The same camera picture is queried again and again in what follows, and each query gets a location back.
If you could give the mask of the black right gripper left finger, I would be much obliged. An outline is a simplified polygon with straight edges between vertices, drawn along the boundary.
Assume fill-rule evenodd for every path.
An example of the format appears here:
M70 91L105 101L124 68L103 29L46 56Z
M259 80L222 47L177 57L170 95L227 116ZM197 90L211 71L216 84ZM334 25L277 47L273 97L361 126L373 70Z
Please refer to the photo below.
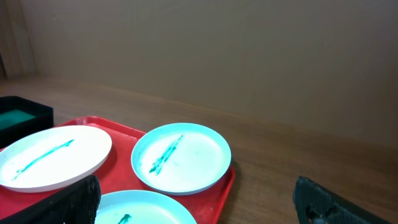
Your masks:
M99 180L89 175L1 219L1 224L94 224L100 200Z

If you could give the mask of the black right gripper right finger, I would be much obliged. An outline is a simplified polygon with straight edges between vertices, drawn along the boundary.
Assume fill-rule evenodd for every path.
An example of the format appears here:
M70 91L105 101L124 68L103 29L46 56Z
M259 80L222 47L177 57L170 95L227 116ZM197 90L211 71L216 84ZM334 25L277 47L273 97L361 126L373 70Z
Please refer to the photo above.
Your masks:
M390 224L302 176L296 181L293 203L300 224Z

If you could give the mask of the white plate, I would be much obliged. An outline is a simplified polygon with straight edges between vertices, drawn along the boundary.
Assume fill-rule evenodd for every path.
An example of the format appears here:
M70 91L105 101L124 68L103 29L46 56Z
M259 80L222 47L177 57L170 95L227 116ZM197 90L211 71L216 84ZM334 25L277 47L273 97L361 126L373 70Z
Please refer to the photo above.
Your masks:
M179 202L148 190L123 190L101 196L95 224L196 224Z
M139 180L169 195L209 189L224 176L231 161L225 138L194 123L155 128L138 140L131 154L131 166Z
M100 128L74 125L40 131L1 152L1 185L23 193L66 187L95 172L112 147Z

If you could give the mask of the red plastic tray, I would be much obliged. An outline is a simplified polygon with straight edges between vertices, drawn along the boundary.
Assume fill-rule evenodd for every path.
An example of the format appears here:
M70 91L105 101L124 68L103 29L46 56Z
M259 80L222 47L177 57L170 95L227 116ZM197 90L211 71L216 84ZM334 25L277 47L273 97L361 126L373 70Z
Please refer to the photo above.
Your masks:
M111 136L111 152L105 163L94 173L99 179L102 194L121 190L150 190L150 187L139 180L131 166L132 149L145 132L97 116L75 118L62 125L94 126ZM230 166L225 175L209 189L193 195L172 198L187 208L197 223L217 223L235 177L235 169ZM1 187L1 218L13 215L54 193L54 190L32 194L20 193Z

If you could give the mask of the black basin with green water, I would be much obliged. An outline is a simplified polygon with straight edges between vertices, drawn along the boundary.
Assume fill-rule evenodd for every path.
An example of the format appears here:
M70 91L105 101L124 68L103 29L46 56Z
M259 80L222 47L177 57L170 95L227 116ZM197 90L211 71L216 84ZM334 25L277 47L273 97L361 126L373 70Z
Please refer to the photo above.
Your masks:
M52 107L20 96L1 97L1 148L53 126Z

